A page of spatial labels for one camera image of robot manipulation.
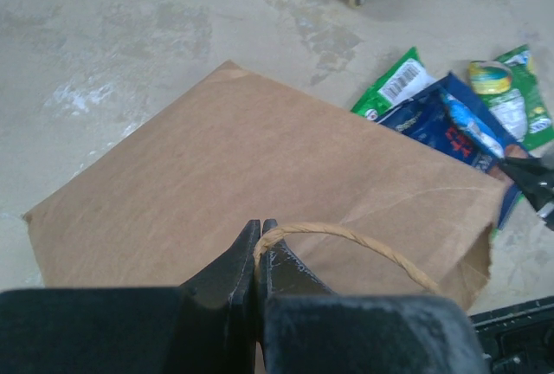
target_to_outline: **green snack wrapper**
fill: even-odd
[[[525,149],[532,151],[554,139],[527,45],[494,61],[473,61],[468,71],[473,90]]]
[[[352,112],[375,120],[435,82],[423,66],[417,48],[413,47],[367,89]]]

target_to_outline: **paper bag handle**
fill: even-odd
[[[341,227],[340,225],[327,224],[324,222],[299,222],[285,226],[279,226],[269,230],[254,247],[254,269],[258,272],[261,257],[275,244],[291,234],[329,234],[343,237],[347,240],[357,242],[360,246],[369,248],[397,266],[403,268],[409,278],[415,283],[424,287],[431,293],[439,293],[439,285],[425,274],[422,270],[400,253],[389,246],[371,237],[361,236],[354,231]]]

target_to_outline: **concrete floor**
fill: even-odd
[[[529,42],[554,113],[554,0],[0,0],[0,289],[40,286],[19,216],[233,59],[350,108],[416,45],[431,74]],[[474,311],[554,294],[526,202]]]

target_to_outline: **candy wrapper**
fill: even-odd
[[[520,191],[513,181],[496,166],[498,160],[496,153],[516,158],[527,158],[530,155],[489,112],[485,103],[473,90],[455,75],[449,74],[404,101],[378,118],[377,123],[505,182],[506,195],[500,210],[498,227],[502,228],[506,224],[513,207],[519,200]],[[475,125],[481,127],[479,131],[476,131]],[[481,148],[480,145],[476,145],[473,138],[480,136],[478,133],[483,132],[495,143],[498,143],[501,150],[497,147],[490,149],[486,146]]]
[[[495,61],[473,61],[468,71],[473,90],[527,150],[554,139],[552,120],[538,90],[531,51],[526,45]]]
[[[417,48],[413,47],[367,89],[352,112],[375,120],[434,82],[423,66]]]

